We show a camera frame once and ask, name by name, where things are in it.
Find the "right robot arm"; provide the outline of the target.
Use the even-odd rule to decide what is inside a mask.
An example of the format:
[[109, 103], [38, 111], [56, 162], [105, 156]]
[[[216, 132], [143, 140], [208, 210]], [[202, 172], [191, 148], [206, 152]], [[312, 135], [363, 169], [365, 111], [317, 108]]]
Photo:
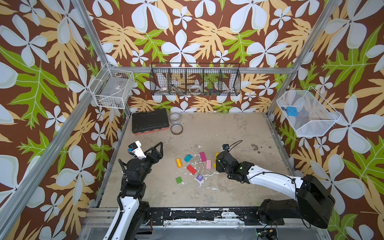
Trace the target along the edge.
[[262, 186], [288, 197], [287, 200], [265, 199], [257, 217], [264, 224], [282, 219], [302, 219], [312, 226], [326, 229], [336, 200], [313, 175], [292, 177], [265, 170], [253, 163], [239, 163], [228, 150], [216, 157], [216, 170], [242, 184]]

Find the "pink block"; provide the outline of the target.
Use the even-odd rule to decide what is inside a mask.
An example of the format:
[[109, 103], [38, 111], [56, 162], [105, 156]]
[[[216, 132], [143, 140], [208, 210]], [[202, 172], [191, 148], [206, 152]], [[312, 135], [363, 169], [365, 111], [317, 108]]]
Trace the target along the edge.
[[206, 160], [206, 169], [211, 170], [212, 169], [212, 161], [211, 160]]

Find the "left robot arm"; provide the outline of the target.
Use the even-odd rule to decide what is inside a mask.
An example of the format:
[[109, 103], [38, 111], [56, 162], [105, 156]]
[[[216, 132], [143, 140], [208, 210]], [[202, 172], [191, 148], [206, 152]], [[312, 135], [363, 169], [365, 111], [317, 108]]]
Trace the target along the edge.
[[140, 226], [150, 220], [150, 205], [143, 201], [145, 178], [152, 166], [163, 158], [163, 143], [159, 142], [144, 152], [141, 143], [136, 141], [129, 145], [128, 153], [133, 158], [127, 163], [118, 160], [123, 172], [117, 196], [119, 208], [105, 240], [134, 240]]

